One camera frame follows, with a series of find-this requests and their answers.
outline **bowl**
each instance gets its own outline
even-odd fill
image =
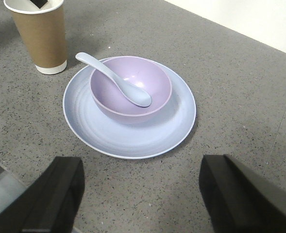
[[[94,70],[90,77],[92,97],[99,109],[111,119],[123,124],[142,123],[156,116],[170,99],[171,80],[153,61],[120,56],[103,63],[124,80],[143,88],[152,99],[149,107],[139,107],[128,101],[109,78]]]

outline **gray speckled countertop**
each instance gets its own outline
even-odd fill
[[[286,190],[286,54],[163,0],[67,0],[67,69],[39,73],[0,1],[0,164],[31,184],[55,156],[80,156],[86,189],[75,225],[85,233],[213,232],[198,188],[203,154],[231,154]],[[62,97],[98,59],[136,55],[176,71],[197,103],[175,149],[121,160],[70,130]]]

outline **white plate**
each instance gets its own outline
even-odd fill
[[[122,159],[155,157],[180,144],[194,125],[195,99],[178,74],[157,64],[171,78],[172,96],[157,116],[135,125],[113,121],[97,108],[89,87],[93,68],[81,69],[68,83],[63,97],[63,111],[71,130],[93,149]]]

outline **paper cup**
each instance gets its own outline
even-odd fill
[[[48,0],[40,9],[30,0],[4,0],[20,36],[35,63],[44,74],[56,74],[67,65],[64,26],[64,0]]]

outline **white spoon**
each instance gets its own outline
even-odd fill
[[[148,107],[151,105],[151,96],[145,90],[138,86],[135,86],[130,82],[124,81],[121,77],[115,74],[110,68],[105,66],[98,59],[92,57],[85,52],[77,53],[76,59],[83,63],[86,63],[89,66],[92,66],[93,68],[97,69],[105,76],[110,78],[119,88],[125,98],[127,98],[130,102],[140,107]]]

